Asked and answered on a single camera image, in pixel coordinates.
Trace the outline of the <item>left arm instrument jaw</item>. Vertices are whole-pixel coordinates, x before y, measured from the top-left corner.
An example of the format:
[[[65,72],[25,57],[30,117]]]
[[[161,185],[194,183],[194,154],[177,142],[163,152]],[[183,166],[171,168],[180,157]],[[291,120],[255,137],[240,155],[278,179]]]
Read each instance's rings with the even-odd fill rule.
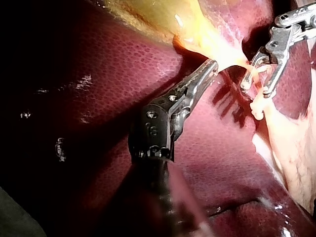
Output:
[[[186,92],[183,108],[192,112],[205,90],[218,75],[217,62],[204,62],[193,73],[186,77]]]
[[[184,96],[184,105],[196,105],[215,77],[215,60],[207,59],[178,83],[169,95],[171,102]]]

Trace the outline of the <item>left arm instrument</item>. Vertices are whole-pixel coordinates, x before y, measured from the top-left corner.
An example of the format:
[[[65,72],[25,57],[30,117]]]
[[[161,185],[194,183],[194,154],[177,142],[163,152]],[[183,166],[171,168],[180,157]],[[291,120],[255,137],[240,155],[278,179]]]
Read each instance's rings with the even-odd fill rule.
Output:
[[[128,136],[133,163],[154,158],[174,161],[174,143],[183,131],[187,115],[185,99],[184,94],[165,94],[141,109]]]

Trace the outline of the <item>right arm instrument jaw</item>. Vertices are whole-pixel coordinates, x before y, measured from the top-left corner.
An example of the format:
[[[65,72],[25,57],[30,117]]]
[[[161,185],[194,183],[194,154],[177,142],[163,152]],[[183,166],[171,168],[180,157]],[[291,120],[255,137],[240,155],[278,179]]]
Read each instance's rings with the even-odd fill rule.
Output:
[[[264,47],[259,48],[252,61],[247,65],[247,71],[240,82],[242,90],[249,90],[254,82],[259,80],[259,73],[261,67],[269,63],[269,55]]]
[[[281,61],[278,60],[277,62],[277,66],[274,70],[274,72],[272,73],[272,75],[267,78],[264,82],[264,86],[263,86],[263,96],[264,98],[269,98],[269,97],[273,97],[273,94],[275,92],[275,88],[276,85],[279,81],[279,78],[282,76],[283,71],[285,69],[285,66],[287,64],[287,59],[285,58],[285,60]]]

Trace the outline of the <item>right arm instrument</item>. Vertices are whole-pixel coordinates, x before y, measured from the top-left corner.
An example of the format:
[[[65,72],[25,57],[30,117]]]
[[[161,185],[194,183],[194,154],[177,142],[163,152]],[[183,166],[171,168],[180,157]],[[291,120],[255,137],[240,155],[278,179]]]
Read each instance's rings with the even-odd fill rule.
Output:
[[[275,18],[265,45],[270,63],[285,64],[295,43],[316,37],[316,2],[297,7]]]

